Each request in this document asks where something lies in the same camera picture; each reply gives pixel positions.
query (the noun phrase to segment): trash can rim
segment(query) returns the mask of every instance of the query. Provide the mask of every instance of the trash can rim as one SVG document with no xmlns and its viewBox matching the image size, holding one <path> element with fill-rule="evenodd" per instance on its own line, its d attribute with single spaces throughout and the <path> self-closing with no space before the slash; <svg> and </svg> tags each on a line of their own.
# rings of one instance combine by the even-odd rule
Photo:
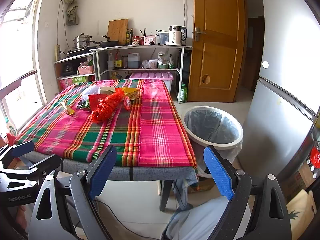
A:
<svg viewBox="0 0 320 240">
<path fill-rule="evenodd" d="M 219 143 L 212 143 L 212 142 L 208 142 L 205 141 L 203 139 L 201 139 L 200 137 L 196 136 L 194 133 L 192 133 L 189 128 L 186 126 L 186 123 L 184 122 L 184 118 L 186 116 L 187 113 L 193 111 L 193 110 L 210 110 L 210 111 L 214 111 L 220 114 L 225 115 L 226 117 L 228 117 L 237 127 L 238 131 L 239 131 L 239 136 L 236 140 L 234 140 L 232 143 L 226 143 L 226 144 L 219 144 Z M 184 113 L 181 116 L 181 122 L 183 127 L 185 128 L 185 130 L 187 131 L 189 137 L 192 137 L 192 140 L 195 141 L 196 143 L 206 147 L 208 145 L 213 145 L 217 150 L 228 150 L 228 149 L 233 149 L 235 148 L 237 145 L 241 144 L 243 141 L 243 129 L 241 124 L 239 123 L 239 121 L 232 116 L 231 114 L 219 109 L 219 108 L 215 108 L 212 106 L 193 106 L 188 108 L 187 110 L 184 111 Z"/>
</svg>

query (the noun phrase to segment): white bucket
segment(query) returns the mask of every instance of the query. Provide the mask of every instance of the white bucket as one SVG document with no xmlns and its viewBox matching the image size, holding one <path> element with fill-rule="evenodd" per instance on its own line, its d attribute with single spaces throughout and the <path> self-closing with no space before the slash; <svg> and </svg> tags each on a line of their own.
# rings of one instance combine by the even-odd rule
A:
<svg viewBox="0 0 320 240">
<path fill-rule="evenodd" d="M 203 160 L 205 147 L 213 145 L 221 157 L 231 163 L 242 149 L 243 129 L 241 124 L 231 114 L 221 109 L 194 106 L 186 110 L 181 121 L 190 138 L 197 160 L 198 174 L 201 177 L 212 178 L 210 174 L 204 172 L 206 168 Z"/>
</svg>

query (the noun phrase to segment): cutting board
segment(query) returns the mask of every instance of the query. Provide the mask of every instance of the cutting board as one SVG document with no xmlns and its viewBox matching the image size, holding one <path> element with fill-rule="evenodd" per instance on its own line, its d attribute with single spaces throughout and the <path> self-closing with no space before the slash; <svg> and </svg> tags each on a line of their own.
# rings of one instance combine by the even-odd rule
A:
<svg viewBox="0 0 320 240">
<path fill-rule="evenodd" d="M 109 22 L 107 36 L 110 37 L 112 41 L 119 40 L 119 45 L 125 45 L 128 20 L 129 19 L 122 19 Z"/>
</svg>

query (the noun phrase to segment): window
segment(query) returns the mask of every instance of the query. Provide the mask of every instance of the window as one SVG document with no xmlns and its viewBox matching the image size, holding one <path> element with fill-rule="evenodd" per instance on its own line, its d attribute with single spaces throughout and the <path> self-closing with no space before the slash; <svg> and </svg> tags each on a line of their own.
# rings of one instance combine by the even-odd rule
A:
<svg viewBox="0 0 320 240">
<path fill-rule="evenodd" d="M 0 26 L 0 80 L 4 87 L 25 73 L 34 70 L 32 60 L 32 25 L 34 0 L 15 0 Z M 0 104 L 0 133 L 8 130 L 5 117 L 21 129 L 43 107 L 37 77 L 29 76 L 21 86 L 2 99 Z"/>
</svg>

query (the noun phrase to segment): refrigerator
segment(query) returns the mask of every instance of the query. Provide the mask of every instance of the refrigerator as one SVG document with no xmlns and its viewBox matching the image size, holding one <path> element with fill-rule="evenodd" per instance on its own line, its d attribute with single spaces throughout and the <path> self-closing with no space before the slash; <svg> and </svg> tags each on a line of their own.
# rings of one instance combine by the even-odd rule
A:
<svg viewBox="0 0 320 240">
<path fill-rule="evenodd" d="M 319 136 L 320 25 L 305 0 L 263 0 L 265 39 L 238 158 L 250 176 L 287 179 Z"/>
</svg>

